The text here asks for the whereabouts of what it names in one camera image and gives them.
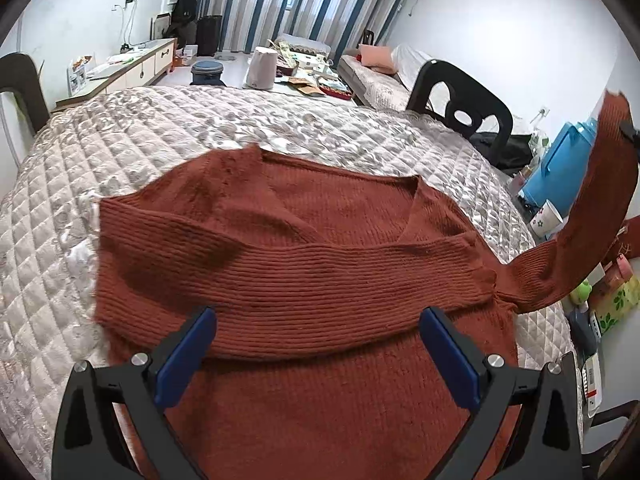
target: blue thermos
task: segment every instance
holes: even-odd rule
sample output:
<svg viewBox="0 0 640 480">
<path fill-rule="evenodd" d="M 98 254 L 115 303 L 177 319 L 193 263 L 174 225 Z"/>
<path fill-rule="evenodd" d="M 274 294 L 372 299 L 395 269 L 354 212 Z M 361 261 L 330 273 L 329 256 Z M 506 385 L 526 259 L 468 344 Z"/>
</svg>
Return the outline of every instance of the blue thermos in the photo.
<svg viewBox="0 0 640 480">
<path fill-rule="evenodd" d="M 566 123 L 522 188 L 525 202 L 542 207 L 549 200 L 565 218 L 580 191 L 596 139 L 596 121 Z"/>
</svg>

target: drawer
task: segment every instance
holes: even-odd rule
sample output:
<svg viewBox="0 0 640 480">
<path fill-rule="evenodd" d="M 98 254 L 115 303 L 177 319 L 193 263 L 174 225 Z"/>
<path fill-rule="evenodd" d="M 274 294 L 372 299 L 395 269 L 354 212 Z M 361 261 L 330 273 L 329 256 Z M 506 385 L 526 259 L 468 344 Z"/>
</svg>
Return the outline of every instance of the drawer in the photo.
<svg viewBox="0 0 640 480">
<path fill-rule="evenodd" d="M 150 57 L 137 64 L 125 74 L 127 88 L 144 86 L 155 77 L 155 59 Z"/>
<path fill-rule="evenodd" d="M 107 88 L 105 88 L 104 90 L 105 92 L 107 92 L 107 94 L 112 94 L 116 90 L 124 90 L 126 87 L 127 87 L 127 81 L 124 76 L 121 76 L 117 78 L 116 81 L 108 85 Z"/>
<path fill-rule="evenodd" d="M 156 74 L 164 72 L 174 60 L 174 44 L 169 43 L 156 52 Z"/>
</svg>

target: white kettle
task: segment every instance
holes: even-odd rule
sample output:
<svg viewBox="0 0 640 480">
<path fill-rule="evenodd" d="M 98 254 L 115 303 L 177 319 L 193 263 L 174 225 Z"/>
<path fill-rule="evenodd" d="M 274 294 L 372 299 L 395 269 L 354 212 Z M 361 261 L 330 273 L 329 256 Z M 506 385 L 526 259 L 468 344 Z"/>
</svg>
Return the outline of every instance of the white kettle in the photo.
<svg viewBox="0 0 640 480">
<path fill-rule="evenodd" d="M 246 74 L 246 85 L 257 90 L 271 90 L 277 62 L 278 53 L 275 50 L 257 46 Z"/>
</svg>

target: ribbed knit fabric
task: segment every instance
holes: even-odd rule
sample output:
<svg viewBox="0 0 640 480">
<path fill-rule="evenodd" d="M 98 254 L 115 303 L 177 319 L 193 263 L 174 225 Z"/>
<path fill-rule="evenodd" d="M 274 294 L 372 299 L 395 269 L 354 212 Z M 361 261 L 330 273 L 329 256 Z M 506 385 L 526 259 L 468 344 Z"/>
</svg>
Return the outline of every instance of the ribbed knit fabric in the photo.
<svg viewBox="0 0 640 480">
<path fill-rule="evenodd" d="M 212 151 L 102 200 L 96 319 L 120 362 L 212 304 L 209 359 L 168 417 L 213 479 L 417 480 L 460 430 L 417 336 L 443 308 L 517 364 L 513 313 L 574 288 L 614 239 L 638 177 L 607 96 L 557 241 L 502 265 L 456 204 L 391 178 L 264 152 Z M 513 413 L 480 473 L 495 469 Z"/>
<path fill-rule="evenodd" d="M 614 262 L 619 254 L 624 254 L 627 260 L 640 256 L 640 216 L 634 216 L 622 222 L 618 233 L 602 259 L 603 266 Z"/>
</svg>

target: wooden cabinet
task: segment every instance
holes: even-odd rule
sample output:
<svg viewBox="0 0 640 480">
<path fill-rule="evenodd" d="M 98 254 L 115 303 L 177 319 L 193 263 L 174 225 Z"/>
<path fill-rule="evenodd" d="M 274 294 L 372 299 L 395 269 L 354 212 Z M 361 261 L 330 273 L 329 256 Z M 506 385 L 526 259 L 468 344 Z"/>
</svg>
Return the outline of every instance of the wooden cabinet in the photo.
<svg viewBox="0 0 640 480">
<path fill-rule="evenodd" d="M 174 44 L 169 44 L 156 52 L 156 74 L 164 72 L 174 60 Z"/>
<path fill-rule="evenodd" d="M 105 88 L 105 90 L 107 94 L 113 94 L 118 90 L 124 90 L 126 87 L 127 87 L 127 82 L 125 81 L 125 77 L 121 76 L 117 78 L 116 81 L 108 85 L 107 88 Z"/>
<path fill-rule="evenodd" d="M 106 79 L 88 81 L 75 95 L 56 102 L 54 112 L 78 106 L 99 94 L 112 94 L 125 88 L 148 86 L 158 79 L 171 66 L 177 40 L 153 40 L 144 44 L 139 58 L 123 66 Z"/>
<path fill-rule="evenodd" d="M 156 59 L 150 57 L 142 63 L 138 63 L 125 74 L 127 88 L 145 86 L 156 76 Z"/>
</svg>

